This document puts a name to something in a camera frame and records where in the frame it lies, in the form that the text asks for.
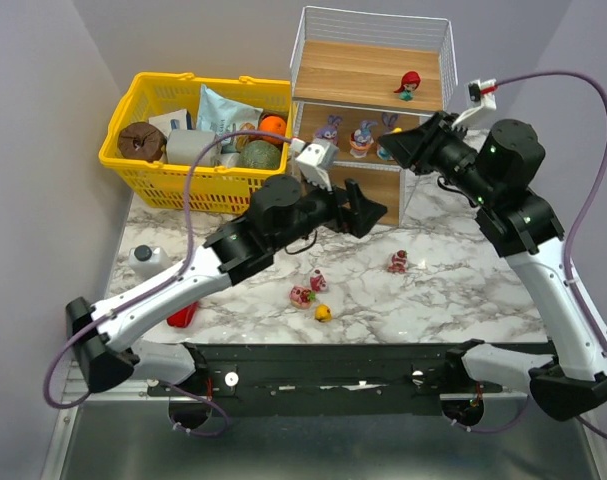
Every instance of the yellow basket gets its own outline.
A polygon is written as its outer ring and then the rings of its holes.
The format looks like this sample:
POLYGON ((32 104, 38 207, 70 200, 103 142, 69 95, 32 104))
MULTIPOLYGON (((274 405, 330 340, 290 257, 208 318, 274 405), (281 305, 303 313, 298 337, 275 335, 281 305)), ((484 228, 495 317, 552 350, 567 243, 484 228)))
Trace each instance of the yellow basket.
MULTIPOLYGON (((152 207, 183 208, 183 187, 189 167, 124 159, 117 147, 119 132, 130 123, 145 122, 150 116, 181 108, 187 108, 196 119, 202 83, 226 98, 287 115, 286 136, 292 136, 290 82, 251 77, 199 78, 191 73, 139 73, 112 115, 99 158, 152 207)), ((190 189, 190 208, 243 213, 250 203, 250 195, 268 177, 285 171, 287 156, 287 145, 284 145, 281 164, 276 170, 197 167, 190 189)))

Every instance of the toy figurine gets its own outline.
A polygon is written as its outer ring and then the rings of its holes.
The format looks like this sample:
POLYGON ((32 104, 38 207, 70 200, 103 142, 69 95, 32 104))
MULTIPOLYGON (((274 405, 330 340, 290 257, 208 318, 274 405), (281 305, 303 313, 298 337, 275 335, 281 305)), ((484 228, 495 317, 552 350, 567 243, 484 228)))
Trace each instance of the toy figurine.
POLYGON ((315 292, 324 292, 327 290, 327 282, 321 271, 317 268, 310 276, 310 286, 315 292))
MULTIPOLYGON (((381 123, 387 127, 387 131, 383 133, 383 135, 387 135, 388 133, 396 133, 397 131, 401 131, 400 128, 394 128, 394 124, 399 119, 398 114, 390 115, 389 113, 383 112, 381 115, 381 123)), ((381 160, 392 160, 391 155, 380 145, 376 145, 376 155, 381 160)))
POLYGON ((327 305, 319 305, 316 307, 314 319, 322 323, 327 323, 332 320, 332 311, 330 310, 330 307, 327 305))
POLYGON ((414 90, 419 88, 420 84, 421 77, 417 72, 407 72, 401 78, 401 86, 394 90, 394 93, 400 94, 399 98, 408 102, 414 98, 414 90))
POLYGON ((290 302, 298 308, 310 308, 314 298, 314 292, 309 288, 295 286, 290 291, 290 302))
POLYGON ((378 125, 378 123, 371 120, 363 120, 361 127, 352 133, 350 137, 350 147, 352 147, 350 154, 354 158, 363 158, 367 155, 367 151, 374 143, 370 129, 375 125, 378 125))
POLYGON ((391 273, 407 273, 407 252, 405 250, 399 250, 392 254, 387 271, 391 273))
POLYGON ((329 140, 335 146, 339 143, 339 124, 343 121, 338 115, 330 115, 327 117, 327 125, 319 128, 314 132, 314 138, 329 140))

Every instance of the wooden shelf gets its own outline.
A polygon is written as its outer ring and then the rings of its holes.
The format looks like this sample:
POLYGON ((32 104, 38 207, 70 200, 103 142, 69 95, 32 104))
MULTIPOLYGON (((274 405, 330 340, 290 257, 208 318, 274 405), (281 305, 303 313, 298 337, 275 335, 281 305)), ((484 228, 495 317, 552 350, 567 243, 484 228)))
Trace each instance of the wooden shelf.
POLYGON ((371 170, 358 167, 335 166, 330 170, 332 183, 343 186, 346 178, 356 180, 359 182, 363 195, 387 207, 387 214, 379 221, 384 225, 399 224, 400 175, 398 171, 371 170))
POLYGON ((294 89, 294 101, 393 111, 443 109, 438 52, 308 40, 294 89), (421 76, 414 99, 394 93, 409 70, 421 76))
MULTIPOLYGON (((396 162, 390 160, 381 160, 376 156, 376 139, 387 131, 387 127, 381 122, 382 112, 373 112, 369 110, 359 110, 357 108, 341 108, 330 107, 327 105, 305 104, 303 115, 301 117, 301 126, 297 136, 303 140, 311 141, 314 137, 314 132, 317 129, 327 124, 329 115, 340 115, 343 117, 339 125, 339 144, 340 153, 336 156, 336 160, 341 162, 355 163, 374 163, 379 165, 396 165, 396 162), (378 125, 372 127, 372 134, 375 143, 372 145, 365 158, 354 158, 350 155, 350 136, 352 132, 359 128, 362 120, 374 120, 378 125)), ((419 126, 419 117, 416 115, 399 115, 396 126, 403 130, 409 130, 419 126)))

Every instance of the gray wall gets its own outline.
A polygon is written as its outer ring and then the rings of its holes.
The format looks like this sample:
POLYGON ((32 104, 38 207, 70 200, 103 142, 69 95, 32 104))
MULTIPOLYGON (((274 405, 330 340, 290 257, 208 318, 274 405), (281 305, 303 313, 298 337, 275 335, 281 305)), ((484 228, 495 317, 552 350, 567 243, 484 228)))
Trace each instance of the gray wall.
POLYGON ((128 192, 96 154, 118 98, 69 0, 0 1, 0 480, 40 478, 63 308, 117 247, 128 192))
MULTIPOLYGON (((538 69, 580 70, 596 77, 607 90, 607 0, 595 6, 589 0, 574 0, 538 69)), ((569 229, 603 154, 605 118, 598 95, 575 79, 530 80, 509 113, 538 131, 547 158, 533 186, 569 229)), ((607 174, 574 252, 577 268, 607 322, 607 174)), ((607 431, 607 405, 598 414, 607 431)))
MULTIPOLYGON (((289 78, 301 9, 309 4, 452 21, 461 82, 534 68, 569 0, 73 0, 121 91, 140 71, 289 78)), ((507 92, 504 111, 516 97, 507 92)), ((465 107, 462 90, 451 108, 465 107)))

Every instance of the marble surface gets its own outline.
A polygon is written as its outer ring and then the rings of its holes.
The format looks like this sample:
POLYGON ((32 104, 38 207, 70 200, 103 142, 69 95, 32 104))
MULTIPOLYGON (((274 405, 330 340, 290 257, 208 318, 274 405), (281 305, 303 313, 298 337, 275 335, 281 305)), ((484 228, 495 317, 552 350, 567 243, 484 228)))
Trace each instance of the marble surface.
MULTIPOLYGON (((478 148, 482 132, 468 135, 478 148)), ((474 211, 459 195, 439 190, 434 177, 408 175, 402 228, 377 226, 361 240, 318 230, 309 251, 279 252, 275 264, 246 282, 202 300, 186 329, 157 325, 145 338, 199 343, 395 343, 545 341, 532 300, 507 264, 499 259, 474 222, 474 211), (405 249, 409 273, 385 270, 392 252, 405 249), (291 306, 293 285, 308 285, 320 268, 330 286, 318 295, 334 313, 318 323, 313 308, 291 306)), ((231 216, 192 213, 197 244, 231 216)), ((179 261, 185 256, 182 211, 147 207, 134 196, 110 294, 137 284, 127 266, 131 248, 161 246, 179 261)), ((293 245, 292 249, 303 245, 293 245)))

